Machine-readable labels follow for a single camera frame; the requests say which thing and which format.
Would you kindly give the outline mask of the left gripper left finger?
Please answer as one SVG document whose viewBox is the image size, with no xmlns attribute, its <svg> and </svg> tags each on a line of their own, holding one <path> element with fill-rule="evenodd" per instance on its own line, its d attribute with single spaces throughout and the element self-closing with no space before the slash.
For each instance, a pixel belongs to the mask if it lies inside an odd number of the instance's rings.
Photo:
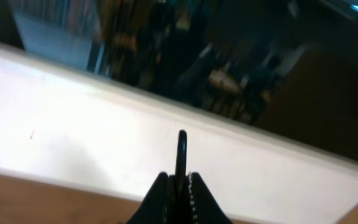
<svg viewBox="0 0 358 224">
<path fill-rule="evenodd" d="M 175 176 L 161 172 L 127 224 L 168 224 L 176 201 Z"/>
</svg>

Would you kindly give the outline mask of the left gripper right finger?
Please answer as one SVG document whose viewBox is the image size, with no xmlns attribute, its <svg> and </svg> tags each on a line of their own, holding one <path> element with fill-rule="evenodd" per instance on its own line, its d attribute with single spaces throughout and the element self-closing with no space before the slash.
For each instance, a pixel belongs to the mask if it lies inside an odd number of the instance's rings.
<svg viewBox="0 0 358 224">
<path fill-rule="evenodd" d="M 190 221 L 196 224 L 232 224 L 224 214 L 199 173 L 187 176 L 186 193 L 189 197 Z"/>
</svg>

